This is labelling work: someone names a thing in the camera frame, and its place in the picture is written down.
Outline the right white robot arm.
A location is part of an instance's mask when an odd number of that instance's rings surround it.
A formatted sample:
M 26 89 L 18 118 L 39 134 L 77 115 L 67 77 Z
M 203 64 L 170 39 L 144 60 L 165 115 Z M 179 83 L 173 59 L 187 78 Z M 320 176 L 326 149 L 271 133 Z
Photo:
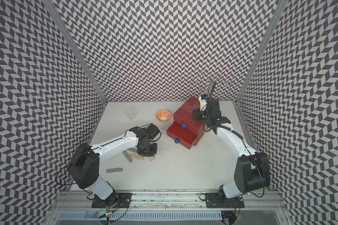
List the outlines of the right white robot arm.
M 233 181 L 219 188 L 223 200 L 237 198 L 248 192 L 265 189 L 270 185 L 269 159 L 266 153 L 257 152 L 221 115 L 219 101 L 207 95 L 198 98 L 199 108 L 193 110 L 193 119 L 204 121 L 204 126 L 214 131 L 234 156 L 237 157 Z

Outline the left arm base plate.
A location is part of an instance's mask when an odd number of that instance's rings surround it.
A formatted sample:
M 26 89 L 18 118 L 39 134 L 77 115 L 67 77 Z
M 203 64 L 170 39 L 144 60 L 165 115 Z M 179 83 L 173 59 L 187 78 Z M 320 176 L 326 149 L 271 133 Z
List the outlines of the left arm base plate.
M 94 195 L 92 208 L 128 208 L 131 203 L 132 193 L 112 193 L 107 199 L 102 200 L 97 195 Z

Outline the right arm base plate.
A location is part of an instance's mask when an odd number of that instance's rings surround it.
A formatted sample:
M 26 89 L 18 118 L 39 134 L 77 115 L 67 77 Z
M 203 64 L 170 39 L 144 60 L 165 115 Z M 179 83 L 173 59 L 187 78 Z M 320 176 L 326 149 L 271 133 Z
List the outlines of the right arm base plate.
M 242 197 L 227 198 L 224 194 L 205 193 L 206 207 L 209 209 L 218 208 L 244 208 L 244 200 Z

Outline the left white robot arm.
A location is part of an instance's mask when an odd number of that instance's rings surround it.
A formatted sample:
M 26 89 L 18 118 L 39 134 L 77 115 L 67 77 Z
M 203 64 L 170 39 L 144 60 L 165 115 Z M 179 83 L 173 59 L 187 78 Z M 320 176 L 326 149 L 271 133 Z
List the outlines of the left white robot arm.
M 149 123 L 128 129 L 121 136 L 103 143 L 84 143 L 76 149 L 67 171 L 80 189 L 90 190 L 100 200 L 109 200 L 115 190 L 101 177 L 100 165 L 129 148 L 137 149 L 136 153 L 141 157 L 154 157 L 160 138 L 159 128 Z

